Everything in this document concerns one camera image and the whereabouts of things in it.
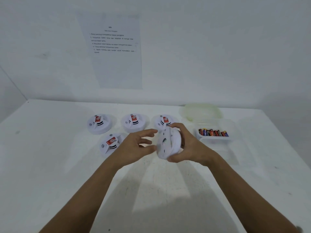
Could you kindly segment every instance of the instruction sheet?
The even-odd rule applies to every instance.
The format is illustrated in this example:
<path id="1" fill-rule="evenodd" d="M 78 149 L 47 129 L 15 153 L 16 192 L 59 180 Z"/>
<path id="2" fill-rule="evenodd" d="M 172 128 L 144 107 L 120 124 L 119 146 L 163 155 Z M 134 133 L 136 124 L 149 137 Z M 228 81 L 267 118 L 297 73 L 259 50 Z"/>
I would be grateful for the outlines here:
<path id="1" fill-rule="evenodd" d="M 76 11 L 102 88 L 142 89 L 138 15 Z"/>

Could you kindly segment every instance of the person's left hand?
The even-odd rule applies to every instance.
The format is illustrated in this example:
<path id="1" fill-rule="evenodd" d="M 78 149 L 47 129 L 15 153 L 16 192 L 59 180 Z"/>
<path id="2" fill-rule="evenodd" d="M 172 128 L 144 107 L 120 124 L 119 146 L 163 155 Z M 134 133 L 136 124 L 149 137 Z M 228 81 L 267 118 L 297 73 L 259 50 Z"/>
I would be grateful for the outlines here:
<path id="1" fill-rule="evenodd" d="M 157 132 L 156 129 L 147 129 L 130 133 L 107 159 L 113 161 L 118 168 L 122 168 L 155 152 L 156 145 L 151 145 L 152 141 L 143 137 L 154 137 Z M 149 146 L 144 147 L 140 144 L 148 144 Z"/>

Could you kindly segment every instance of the battery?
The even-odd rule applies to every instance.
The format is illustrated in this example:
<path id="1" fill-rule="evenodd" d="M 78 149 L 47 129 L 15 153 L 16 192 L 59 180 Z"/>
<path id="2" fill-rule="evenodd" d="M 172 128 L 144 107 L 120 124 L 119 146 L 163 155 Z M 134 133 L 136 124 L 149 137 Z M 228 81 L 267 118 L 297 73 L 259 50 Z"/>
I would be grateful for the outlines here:
<path id="1" fill-rule="evenodd" d="M 213 129 L 210 129 L 211 136 L 215 136 Z"/>

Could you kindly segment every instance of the red label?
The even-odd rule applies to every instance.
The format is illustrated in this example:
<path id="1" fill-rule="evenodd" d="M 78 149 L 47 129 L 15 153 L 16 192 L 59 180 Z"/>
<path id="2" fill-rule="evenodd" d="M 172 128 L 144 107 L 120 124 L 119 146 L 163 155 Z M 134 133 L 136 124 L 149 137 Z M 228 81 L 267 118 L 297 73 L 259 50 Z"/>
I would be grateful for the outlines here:
<path id="1" fill-rule="evenodd" d="M 96 117 L 95 117 L 95 122 L 96 122 L 96 123 L 100 122 L 100 118 L 101 118 L 101 116 L 96 116 Z"/>
<path id="2" fill-rule="evenodd" d="M 136 115 L 131 115 L 131 117 L 132 117 L 132 121 L 137 121 Z"/>
<path id="3" fill-rule="evenodd" d="M 111 145 L 113 142 L 117 141 L 115 137 L 112 137 L 110 140 L 106 141 L 108 145 Z"/>
<path id="4" fill-rule="evenodd" d="M 164 120 L 165 123 L 169 122 L 169 118 L 167 118 L 167 117 L 163 117 L 163 120 Z"/>

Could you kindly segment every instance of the hand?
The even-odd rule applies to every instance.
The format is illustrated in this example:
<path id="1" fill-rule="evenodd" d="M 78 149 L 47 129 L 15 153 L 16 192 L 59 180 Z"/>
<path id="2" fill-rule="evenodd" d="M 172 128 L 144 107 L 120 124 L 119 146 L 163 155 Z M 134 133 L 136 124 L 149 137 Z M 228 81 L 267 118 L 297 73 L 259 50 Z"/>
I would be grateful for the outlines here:
<path id="1" fill-rule="evenodd" d="M 178 163 L 183 160 L 191 160 L 207 166 L 218 155 L 215 151 L 196 139 L 182 123 L 173 123 L 169 127 L 180 129 L 181 148 L 184 149 L 181 153 L 168 157 L 167 160 L 169 162 Z"/>
<path id="2" fill-rule="evenodd" d="M 142 157 L 156 151 L 156 145 L 151 145 L 152 141 L 142 137 L 154 137 L 156 129 L 147 129 L 139 132 L 130 133 L 119 147 L 108 157 L 118 168 L 134 163 Z"/>

